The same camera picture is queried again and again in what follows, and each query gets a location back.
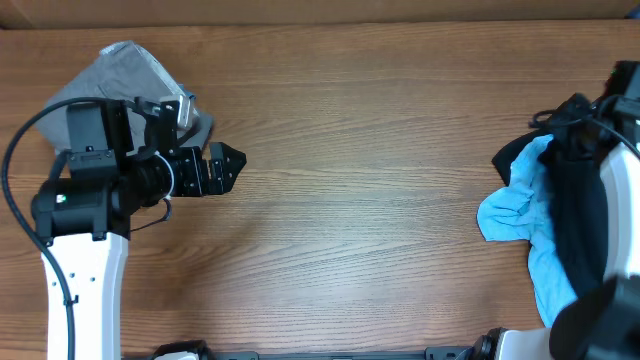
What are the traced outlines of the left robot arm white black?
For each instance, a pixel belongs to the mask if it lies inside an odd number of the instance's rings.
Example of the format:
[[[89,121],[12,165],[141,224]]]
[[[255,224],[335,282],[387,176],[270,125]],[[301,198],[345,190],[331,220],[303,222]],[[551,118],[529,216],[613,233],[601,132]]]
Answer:
[[[31,203],[48,289],[51,359],[118,359],[120,304],[132,234],[141,208],[174,197],[223,195],[247,163],[210,144],[205,159],[177,135],[178,100],[159,103],[74,98],[66,112],[70,145]]]

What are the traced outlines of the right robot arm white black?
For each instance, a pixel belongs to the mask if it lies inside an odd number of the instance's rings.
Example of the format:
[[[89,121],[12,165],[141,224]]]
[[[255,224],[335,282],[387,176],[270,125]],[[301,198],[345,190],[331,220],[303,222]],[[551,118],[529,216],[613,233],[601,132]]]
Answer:
[[[503,187],[479,206],[488,241],[525,240],[542,327],[496,328],[465,359],[639,355],[639,65],[617,62],[603,94],[536,113],[493,158]]]

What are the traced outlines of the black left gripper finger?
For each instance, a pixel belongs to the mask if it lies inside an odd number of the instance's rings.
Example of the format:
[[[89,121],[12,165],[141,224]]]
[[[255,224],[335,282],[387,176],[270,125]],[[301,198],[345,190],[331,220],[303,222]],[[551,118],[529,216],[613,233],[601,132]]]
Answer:
[[[246,154],[223,142],[209,145],[210,168],[214,173],[240,173],[247,164]]]
[[[229,193],[239,175],[238,170],[224,167],[212,167],[210,170],[209,194],[223,195]]]

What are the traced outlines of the black t-shirt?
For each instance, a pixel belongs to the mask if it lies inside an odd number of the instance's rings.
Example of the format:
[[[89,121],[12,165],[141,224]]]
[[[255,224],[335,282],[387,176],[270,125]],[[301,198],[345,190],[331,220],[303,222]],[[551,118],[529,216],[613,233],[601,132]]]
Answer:
[[[552,111],[549,126],[511,141],[492,159],[501,179],[508,182],[515,177],[510,165],[524,147],[536,137],[553,137],[534,160],[547,172],[543,188],[551,199],[543,213],[551,217],[561,268],[579,297],[603,282],[608,253],[607,201],[593,158],[594,147],[579,143],[577,125],[560,125],[590,114],[589,100],[576,93]]]

